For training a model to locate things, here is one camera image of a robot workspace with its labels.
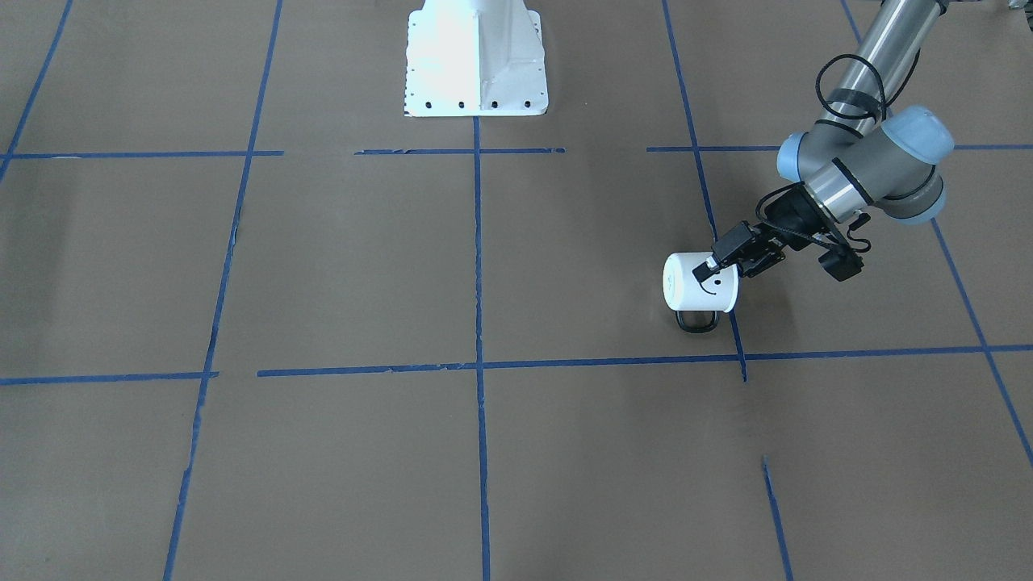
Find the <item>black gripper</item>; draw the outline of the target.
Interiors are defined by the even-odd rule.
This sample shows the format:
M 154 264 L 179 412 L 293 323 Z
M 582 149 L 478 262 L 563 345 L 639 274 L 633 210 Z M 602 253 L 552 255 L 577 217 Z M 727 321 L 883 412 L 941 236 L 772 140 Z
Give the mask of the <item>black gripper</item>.
M 831 234 L 829 218 L 804 186 L 785 186 L 760 198 L 754 208 L 756 224 L 738 222 L 719 236 L 709 254 L 693 268 L 698 283 L 720 277 L 727 267 L 753 278 L 786 258 L 785 248 L 803 250 L 816 245 L 826 250 L 822 259 L 837 257 L 840 243 L 819 238 Z

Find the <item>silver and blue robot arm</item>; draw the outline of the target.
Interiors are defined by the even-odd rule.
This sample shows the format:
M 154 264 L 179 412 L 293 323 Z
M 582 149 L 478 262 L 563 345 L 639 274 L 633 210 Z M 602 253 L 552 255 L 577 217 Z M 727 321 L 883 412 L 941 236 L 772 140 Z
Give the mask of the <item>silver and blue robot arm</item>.
M 829 59 L 829 69 L 846 68 L 829 91 L 816 78 L 822 117 L 780 147 L 777 166 L 787 185 L 756 203 L 755 224 L 738 222 L 716 239 L 693 269 L 698 282 L 726 269 L 752 278 L 783 261 L 787 249 L 810 245 L 822 248 L 824 271 L 845 281 L 859 274 L 871 249 L 855 236 L 868 209 L 908 224 L 939 213 L 946 201 L 939 166 L 953 137 L 929 109 L 893 104 L 947 8 L 945 1 L 883 1 L 856 51 Z

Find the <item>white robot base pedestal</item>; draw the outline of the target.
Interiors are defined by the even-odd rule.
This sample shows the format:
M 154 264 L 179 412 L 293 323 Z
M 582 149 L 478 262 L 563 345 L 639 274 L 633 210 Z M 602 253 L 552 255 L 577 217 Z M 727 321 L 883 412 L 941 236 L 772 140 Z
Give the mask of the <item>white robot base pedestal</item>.
M 404 115 L 544 115 L 542 17 L 524 1 L 425 1 L 407 19 Z

